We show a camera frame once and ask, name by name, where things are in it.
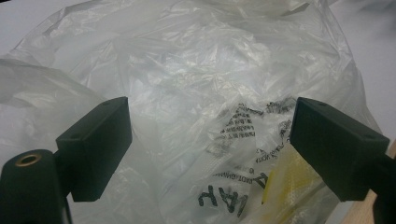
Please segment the white plastic sheet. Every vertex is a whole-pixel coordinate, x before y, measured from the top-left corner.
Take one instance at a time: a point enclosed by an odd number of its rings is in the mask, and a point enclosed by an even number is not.
[[[55,150],[66,123],[102,97],[126,95],[133,145],[101,200],[72,204],[75,223],[255,223],[247,215],[262,206],[298,96],[378,130],[336,21],[325,2],[308,4],[116,0],[67,7],[7,56],[37,66],[2,61],[7,97],[0,106],[9,111],[0,118],[26,122],[2,128],[0,141],[13,154]],[[11,88],[30,78],[52,81]],[[11,103],[20,99],[33,107]],[[10,155],[3,150],[1,162]]]

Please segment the yellow object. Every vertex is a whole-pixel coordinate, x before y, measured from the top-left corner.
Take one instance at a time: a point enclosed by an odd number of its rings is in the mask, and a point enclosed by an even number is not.
[[[321,177],[290,144],[282,149],[262,195],[263,223],[285,223],[297,208],[325,187]]]

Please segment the metal grommet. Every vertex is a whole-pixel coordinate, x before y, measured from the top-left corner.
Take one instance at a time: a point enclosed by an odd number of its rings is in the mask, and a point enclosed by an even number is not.
[[[19,158],[15,162],[15,165],[16,166],[20,166],[20,167],[25,167],[25,166],[29,166],[29,165],[35,164],[39,160],[41,160],[41,155],[40,154],[38,154],[38,153],[28,154],[26,156],[23,156],[23,157]]]

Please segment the transparent plastic bag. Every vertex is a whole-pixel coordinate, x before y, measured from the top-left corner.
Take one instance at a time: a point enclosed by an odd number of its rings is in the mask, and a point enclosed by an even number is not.
[[[0,164],[55,138],[104,100],[59,70],[0,60]]]
[[[101,200],[71,204],[75,223],[248,221],[298,96],[378,130],[324,1],[91,1],[50,16],[7,58],[60,69],[95,99],[129,97],[133,146]]]
[[[242,223],[325,223],[326,214],[339,201],[297,150],[286,144],[268,178],[262,203]]]

